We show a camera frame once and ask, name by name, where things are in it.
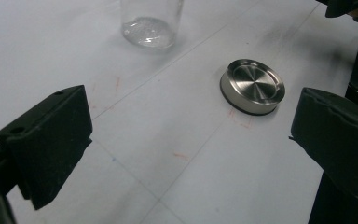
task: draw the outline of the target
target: round silver lid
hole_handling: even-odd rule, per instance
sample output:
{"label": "round silver lid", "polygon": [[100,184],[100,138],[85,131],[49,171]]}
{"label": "round silver lid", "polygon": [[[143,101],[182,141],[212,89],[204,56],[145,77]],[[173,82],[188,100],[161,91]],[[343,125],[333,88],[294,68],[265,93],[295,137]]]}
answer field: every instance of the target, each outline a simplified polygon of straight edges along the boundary
{"label": "round silver lid", "polygon": [[220,80],[225,98],[239,110],[264,115],[283,99],[284,85],[266,65],[248,59],[231,63]]}

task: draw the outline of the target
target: white table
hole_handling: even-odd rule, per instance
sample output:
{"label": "white table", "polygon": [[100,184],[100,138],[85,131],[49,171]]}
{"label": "white table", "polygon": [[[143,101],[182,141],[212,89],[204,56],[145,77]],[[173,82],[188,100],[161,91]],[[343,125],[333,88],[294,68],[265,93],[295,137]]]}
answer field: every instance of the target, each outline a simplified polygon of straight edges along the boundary
{"label": "white table", "polygon": [[[174,47],[139,49],[118,0],[0,1],[0,129],[46,98],[86,86],[93,143],[55,201],[18,223],[307,223],[322,169],[288,139],[303,87],[344,95],[358,23],[312,0],[186,1]],[[265,63],[286,95],[243,114],[219,79]]]}

